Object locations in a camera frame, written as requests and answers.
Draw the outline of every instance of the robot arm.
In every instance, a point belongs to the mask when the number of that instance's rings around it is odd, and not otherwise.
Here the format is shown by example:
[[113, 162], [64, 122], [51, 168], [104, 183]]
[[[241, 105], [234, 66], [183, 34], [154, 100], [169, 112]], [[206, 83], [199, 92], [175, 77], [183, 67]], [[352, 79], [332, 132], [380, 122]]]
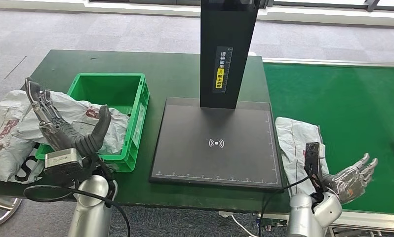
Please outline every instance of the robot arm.
[[290, 200], [290, 237], [323, 237], [324, 229], [340, 217], [343, 203], [364, 193], [371, 181], [377, 159], [368, 165], [368, 154], [336, 175], [322, 176], [319, 163], [319, 143], [307, 143], [305, 171], [315, 188], [311, 195], [299, 193]]
[[[40, 121], [39, 129], [55, 150], [46, 154], [44, 172], [61, 186], [75, 183], [75, 187], [80, 191], [114, 200], [118, 185], [97, 154], [111, 121], [108, 107], [104, 105], [100, 108], [100, 118], [94, 130], [83, 136], [67, 123], [53, 106], [50, 91], [41, 91], [40, 85], [30, 79], [26, 79], [25, 89]], [[77, 206], [68, 237], [108, 236], [111, 205], [86, 195], [74, 194], [74, 197]]]

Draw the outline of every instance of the black mat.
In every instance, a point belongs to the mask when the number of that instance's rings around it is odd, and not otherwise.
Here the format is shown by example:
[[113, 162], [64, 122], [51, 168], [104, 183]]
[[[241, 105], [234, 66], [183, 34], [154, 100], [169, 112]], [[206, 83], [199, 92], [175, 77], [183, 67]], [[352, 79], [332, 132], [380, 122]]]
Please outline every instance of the black mat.
[[232, 110], [168, 98], [150, 180], [281, 188], [272, 130], [269, 103], [238, 102]]

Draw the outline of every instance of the wireless charging symbol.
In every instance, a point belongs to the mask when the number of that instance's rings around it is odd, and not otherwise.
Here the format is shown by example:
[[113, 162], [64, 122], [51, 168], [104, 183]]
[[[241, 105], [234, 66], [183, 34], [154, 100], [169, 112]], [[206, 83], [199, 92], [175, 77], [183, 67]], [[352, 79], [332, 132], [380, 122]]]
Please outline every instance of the wireless charging symbol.
[[225, 142], [223, 141], [223, 139], [220, 139], [219, 141], [215, 141], [213, 139], [210, 139], [209, 146], [210, 147], [219, 146], [219, 147], [223, 148], [225, 146]]

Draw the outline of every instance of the robotic thumb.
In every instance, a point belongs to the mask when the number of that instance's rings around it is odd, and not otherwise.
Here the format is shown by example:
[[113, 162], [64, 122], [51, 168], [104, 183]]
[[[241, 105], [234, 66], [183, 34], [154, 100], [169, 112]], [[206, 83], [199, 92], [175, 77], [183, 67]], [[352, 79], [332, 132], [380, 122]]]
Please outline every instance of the robotic thumb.
[[104, 137], [111, 122], [111, 114], [107, 105], [101, 106], [99, 115], [100, 118], [94, 130], [86, 136], [75, 139], [75, 148], [83, 157], [96, 153], [103, 146]]
[[96, 142], [98, 142], [98, 140], [104, 140], [104, 137], [107, 134], [108, 127], [110, 126], [111, 114], [107, 105], [103, 105], [100, 107], [99, 115], [100, 118], [98, 120], [98, 123], [95, 125], [94, 130], [91, 133], [91, 136], [94, 137]]

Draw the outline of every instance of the crumpled plastic bag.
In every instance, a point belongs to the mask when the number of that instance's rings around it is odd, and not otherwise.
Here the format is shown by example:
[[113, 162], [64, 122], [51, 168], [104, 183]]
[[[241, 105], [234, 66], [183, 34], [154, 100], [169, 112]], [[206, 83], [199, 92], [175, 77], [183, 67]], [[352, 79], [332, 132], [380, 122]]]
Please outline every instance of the crumpled plastic bag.
[[18, 137], [17, 125], [29, 107], [18, 93], [8, 93], [0, 102], [0, 180], [10, 181], [32, 151], [35, 142]]
[[36, 148], [31, 151], [30, 155], [24, 160], [23, 164], [21, 165], [20, 170], [9, 179], [9, 182], [30, 184], [42, 179], [42, 177], [40, 177], [40, 174], [43, 172], [44, 169], [44, 160], [36, 159], [36, 151]]
[[[63, 118], [81, 134], [93, 130], [98, 121], [99, 105], [78, 102], [58, 92], [51, 92], [51, 98]], [[129, 116], [112, 108], [110, 113], [112, 121], [99, 151], [101, 155], [119, 154], [124, 144]], [[26, 92], [9, 92], [0, 102], [0, 181], [28, 184], [39, 179], [44, 162], [34, 157], [35, 151], [32, 150], [36, 142], [46, 143], [46, 140], [39, 130], [39, 120]]]
[[[304, 170], [305, 148], [308, 142], [322, 142], [320, 129], [316, 125], [293, 120], [291, 118], [277, 117], [276, 130], [278, 142], [281, 148], [281, 158], [283, 160], [284, 171], [289, 184], [293, 184], [307, 177]], [[320, 159], [322, 174], [329, 174], [328, 165], [325, 158]], [[290, 197], [298, 192], [310, 195], [315, 189], [310, 180], [291, 187]]]
[[[101, 105], [88, 101], [76, 101], [67, 94], [51, 91], [50, 98], [60, 115], [82, 135], [92, 132], [99, 119]], [[104, 144], [98, 151], [100, 155], [119, 155], [123, 148], [129, 116], [114, 108], [109, 108], [111, 123], [104, 138]], [[30, 109], [18, 125], [18, 137], [38, 143], [47, 144], [39, 129], [39, 119]]]

